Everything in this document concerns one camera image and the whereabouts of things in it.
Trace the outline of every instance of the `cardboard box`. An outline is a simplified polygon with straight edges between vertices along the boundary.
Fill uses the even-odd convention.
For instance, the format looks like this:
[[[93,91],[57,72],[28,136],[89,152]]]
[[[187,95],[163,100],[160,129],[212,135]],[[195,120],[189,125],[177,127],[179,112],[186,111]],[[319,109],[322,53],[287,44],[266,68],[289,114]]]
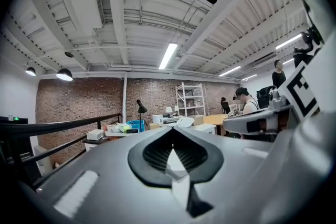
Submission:
[[[149,130],[153,130],[153,129],[157,129],[160,128],[160,125],[158,125],[157,123],[150,123],[149,124]]]
[[[189,116],[188,118],[193,118],[195,121],[193,123],[193,126],[201,125],[204,123],[202,115],[194,115],[194,116]]]

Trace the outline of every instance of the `white wall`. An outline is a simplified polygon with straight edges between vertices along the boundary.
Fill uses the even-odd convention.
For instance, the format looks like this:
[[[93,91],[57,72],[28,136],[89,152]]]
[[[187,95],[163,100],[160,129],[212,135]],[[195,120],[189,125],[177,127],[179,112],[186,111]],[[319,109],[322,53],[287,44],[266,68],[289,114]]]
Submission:
[[[35,123],[38,82],[37,77],[29,76],[23,68],[0,57],[0,116],[13,115]],[[34,150],[37,137],[31,137],[30,141]]]
[[[283,71],[286,75],[286,78],[289,78],[295,70],[294,61],[287,63],[283,66]],[[257,96],[257,91],[262,88],[273,85],[272,73],[274,70],[259,74],[256,77],[249,79],[248,81],[242,83],[242,87],[247,88],[249,94],[254,98]]]

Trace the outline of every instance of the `black railing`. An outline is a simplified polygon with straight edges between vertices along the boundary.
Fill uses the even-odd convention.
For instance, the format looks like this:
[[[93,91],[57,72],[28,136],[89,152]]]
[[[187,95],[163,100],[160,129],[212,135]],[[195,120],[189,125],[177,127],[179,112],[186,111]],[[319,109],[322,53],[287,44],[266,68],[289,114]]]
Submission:
[[[53,153],[59,152],[64,148],[71,146],[77,142],[80,142],[86,138],[86,135],[81,136],[77,139],[69,141],[63,145],[59,145],[54,147],[50,150],[47,150],[43,153],[40,153],[35,156],[31,156],[25,159],[22,159],[17,147],[17,139],[30,137],[35,135],[43,135],[49,133],[55,133],[59,131],[64,131],[68,129],[73,129],[81,126],[85,126],[92,123],[97,123],[97,128],[101,129],[101,121],[108,120],[111,118],[118,118],[118,122],[120,122],[120,113],[101,116],[97,118],[91,119],[84,119],[84,120],[77,120],[77,121],[67,121],[67,122],[57,122],[57,123],[47,123],[47,124],[10,124],[10,123],[1,123],[0,124],[0,141],[6,142],[5,144],[9,147],[9,150],[12,154],[12,158],[14,161],[14,171],[17,173],[19,179],[27,183],[31,188],[36,189],[41,186],[50,176],[52,176],[55,172],[62,169],[65,165],[82,155],[85,150],[81,151],[77,155],[73,156],[72,158],[68,159],[58,168],[54,169],[50,173],[44,175],[43,177],[39,178],[37,181],[32,183],[25,170],[25,165],[39,161],[45,157],[50,156]]]

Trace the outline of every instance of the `white box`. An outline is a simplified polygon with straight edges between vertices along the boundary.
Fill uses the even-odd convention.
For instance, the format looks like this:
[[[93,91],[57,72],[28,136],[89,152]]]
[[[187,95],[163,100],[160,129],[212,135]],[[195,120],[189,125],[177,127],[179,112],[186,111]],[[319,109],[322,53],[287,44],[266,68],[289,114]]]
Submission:
[[[86,133],[86,137],[88,140],[99,140],[103,137],[104,131],[100,129],[95,129],[91,132]]]

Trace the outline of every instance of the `white shelving unit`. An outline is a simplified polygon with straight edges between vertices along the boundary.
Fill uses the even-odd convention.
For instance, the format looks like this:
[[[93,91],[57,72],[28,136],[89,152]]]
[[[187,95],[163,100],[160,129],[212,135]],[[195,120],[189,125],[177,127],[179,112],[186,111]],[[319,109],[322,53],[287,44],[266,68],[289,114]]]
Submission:
[[[197,95],[194,95],[194,90],[201,90],[201,95],[200,91],[198,91]],[[193,95],[186,95],[185,91],[193,91]],[[194,106],[187,106],[187,99],[194,99]],[[183,106],[180,106],[179,100],[182,100]],[[203,96],[203,88],[202,84],[200,83],[199,85],[191,86],[191,85],[184,85],[184,82],[182,82],[182,85],[176,86],[176,103],[177,106],[179,107],[179,114],[180,110],[184,110],[185,116],[188,116],[188,110],[190,109],[198,109],[198,108],[203,108],[203,112],[205,115],[205,106],[204,106],[204,96]]]

